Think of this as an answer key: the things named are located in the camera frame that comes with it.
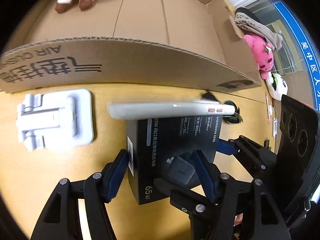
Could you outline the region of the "black round sunglasses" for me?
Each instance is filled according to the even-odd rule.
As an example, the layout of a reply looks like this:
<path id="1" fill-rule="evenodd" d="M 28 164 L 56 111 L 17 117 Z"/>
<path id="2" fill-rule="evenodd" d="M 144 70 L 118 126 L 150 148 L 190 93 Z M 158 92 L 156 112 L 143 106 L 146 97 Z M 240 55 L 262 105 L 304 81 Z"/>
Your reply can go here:
<path id="1" fill-rule="evenodd" d="M 239 124 L 243 122 L 243 118 L 240 115 L 240 108 L 233 101 L 227 100 L 221 103 L 216 96 L 208 90 L 201 95 L 201 99 L 217 103 L 219 107 L 216 112 L 223 115 L 223 120 L 225 122 L 229 124 Z"/>

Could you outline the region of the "black charger box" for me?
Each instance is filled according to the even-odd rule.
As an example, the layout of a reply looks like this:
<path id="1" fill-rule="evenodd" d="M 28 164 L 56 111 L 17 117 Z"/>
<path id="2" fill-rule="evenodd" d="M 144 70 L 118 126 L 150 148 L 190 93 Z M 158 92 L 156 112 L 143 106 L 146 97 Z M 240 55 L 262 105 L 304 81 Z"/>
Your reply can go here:
<path id="1" fill-rule="evenodd" d="M 127 120 L 128 178 L 137 203 L 167 198 L 172 184 L 198 186 L 192 153 L 201 150 L 213 163 L 221 123 L 220 115 Z"/>

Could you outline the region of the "white folding phone stand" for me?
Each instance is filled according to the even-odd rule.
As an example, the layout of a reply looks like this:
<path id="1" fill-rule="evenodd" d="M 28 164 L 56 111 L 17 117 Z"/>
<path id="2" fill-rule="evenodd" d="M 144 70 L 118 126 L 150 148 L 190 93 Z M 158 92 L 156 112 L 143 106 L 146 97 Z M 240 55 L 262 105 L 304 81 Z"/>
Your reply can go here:
<path id="1" fill-rule="evenodd" d="M 94 138 L 91 92 L 27 94 L 17 105 L 16 127 L 18 141 L 30 152 L 88 145 Z"/>

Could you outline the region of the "clear white phone case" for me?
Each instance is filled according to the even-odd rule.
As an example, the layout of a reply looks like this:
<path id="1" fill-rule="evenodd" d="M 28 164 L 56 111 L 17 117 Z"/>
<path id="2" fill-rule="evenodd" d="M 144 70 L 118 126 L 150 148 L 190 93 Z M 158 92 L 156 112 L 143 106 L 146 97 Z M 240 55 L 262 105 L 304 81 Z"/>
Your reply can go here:
<path id="1" fill-rule="evenodd" d="M 107 110 L 118 120 L 144 120 L 189 116 L 222 115 L 217 113 L 218 104 L 210 100 L 165 102 L 113 102 Z"/>

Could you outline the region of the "brown cardboard box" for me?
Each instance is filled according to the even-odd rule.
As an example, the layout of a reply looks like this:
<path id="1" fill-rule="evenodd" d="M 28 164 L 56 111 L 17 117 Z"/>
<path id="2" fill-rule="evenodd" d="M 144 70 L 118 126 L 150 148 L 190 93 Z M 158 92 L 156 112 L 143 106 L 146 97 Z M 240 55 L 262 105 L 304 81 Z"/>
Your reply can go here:
<path id="1" fill-rule="evenodd" d="M 262 80 L 225 0 L 39 0 L 1 54 L 1 90 L 142 83 L 232 92 Z"/>

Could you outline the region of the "pink pen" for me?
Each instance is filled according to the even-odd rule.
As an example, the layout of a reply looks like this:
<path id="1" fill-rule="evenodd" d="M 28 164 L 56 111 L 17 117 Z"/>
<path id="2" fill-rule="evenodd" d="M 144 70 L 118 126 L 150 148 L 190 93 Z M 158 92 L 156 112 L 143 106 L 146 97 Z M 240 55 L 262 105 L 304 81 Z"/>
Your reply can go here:
<path id="1" fill-rule="evenodd" d="M 269 96 L 267 93 L 265 93 L 265 99 L 266 99 L 266 107 L 267 107 L 267 121 L 270 124 L 272 121 L 273 106 L 269 103 Z"/>

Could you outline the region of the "white panda plush toy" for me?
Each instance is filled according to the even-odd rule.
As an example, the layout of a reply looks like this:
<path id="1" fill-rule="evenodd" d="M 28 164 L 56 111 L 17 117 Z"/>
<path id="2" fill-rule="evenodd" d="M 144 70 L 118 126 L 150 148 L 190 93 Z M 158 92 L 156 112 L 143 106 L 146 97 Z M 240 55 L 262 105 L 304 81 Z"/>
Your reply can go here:
<path id="1" fill-rule="evenodd" d="M 287 95 L 288 85 L 280 74 L 269 72 L 265 81 L 268 92 L 274 100 L 281 101 L 282 96 Z"/>

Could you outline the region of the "pink plush toy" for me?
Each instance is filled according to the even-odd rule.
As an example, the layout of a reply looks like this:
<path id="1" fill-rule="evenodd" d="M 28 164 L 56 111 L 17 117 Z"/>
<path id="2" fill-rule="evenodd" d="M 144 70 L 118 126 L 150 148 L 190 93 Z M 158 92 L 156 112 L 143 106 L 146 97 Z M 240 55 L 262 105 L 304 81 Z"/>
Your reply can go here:
<path id="1" fill-rule="evenodd" d="M 251 49 L 256 61 L 260 76 L 263 80 L 268 78 L 268 73 L 274 66 L 274 57 L 271 44 L 267 43 L 261 36 L 251 33 L 242 37 Z"/>

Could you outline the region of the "grey black folded cloth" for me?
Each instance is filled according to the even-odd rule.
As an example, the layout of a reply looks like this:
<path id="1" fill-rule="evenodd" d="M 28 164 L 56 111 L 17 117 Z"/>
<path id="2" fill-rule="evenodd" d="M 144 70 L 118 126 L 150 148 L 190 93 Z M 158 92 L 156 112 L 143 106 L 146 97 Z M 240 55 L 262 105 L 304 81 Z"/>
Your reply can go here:
<path id="1" fill-rule="evenodd" d="M 273 51 L 279 51 L 282 48 L 283 37 L 273 32 L 270 28 L 263 25 L 260 20 L 250 10 L 244 7 L 239 7 L 235 11 L 235 24 L 246 32 L 254 33 L 264 38 L 271 44 Z"/>

